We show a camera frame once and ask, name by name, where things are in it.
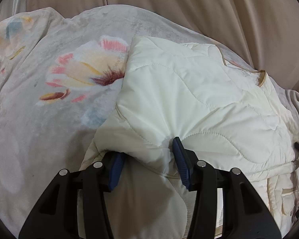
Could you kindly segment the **cream quilted jacket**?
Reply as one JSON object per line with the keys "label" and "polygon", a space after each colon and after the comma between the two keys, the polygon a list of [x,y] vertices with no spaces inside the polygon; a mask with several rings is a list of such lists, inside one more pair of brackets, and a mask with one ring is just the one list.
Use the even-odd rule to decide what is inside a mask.
{"label": "cream quilted jacket", "polygon": [[214,168],[241,169],[288,233],[299,197],[299,93],[215,45],[136,37],[114,110],[81,165],[110,151],[130,156],[106,195],[115,238],[188,236],[196,195],[178,174],[175,137]]}

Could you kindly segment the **beige fabric backdrop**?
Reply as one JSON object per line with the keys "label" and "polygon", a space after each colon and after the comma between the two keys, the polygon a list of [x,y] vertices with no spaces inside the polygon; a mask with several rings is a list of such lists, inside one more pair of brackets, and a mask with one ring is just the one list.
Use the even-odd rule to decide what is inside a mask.
{"label": "beige fabric backdrop", "polygon": [[266,70],[284,88],[299,91],[297,0],[27,0],[27,9],[51,7],[71,18],[103,5],[140,7],[202,33]]}

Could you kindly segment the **grey floral fleece blanket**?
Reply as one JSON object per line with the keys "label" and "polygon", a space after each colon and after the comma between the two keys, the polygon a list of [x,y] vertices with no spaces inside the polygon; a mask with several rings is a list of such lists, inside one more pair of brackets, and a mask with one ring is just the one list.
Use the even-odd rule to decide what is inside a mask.
{"label": "grey floral fleece blanket", "polygon": [[60,170],[88,167],[82,162],[114,110],[136,37],[212,44],[267,73],[216,40],[129,5],[71,19],[46,8],[0,22],[0,221],[15,238]]}

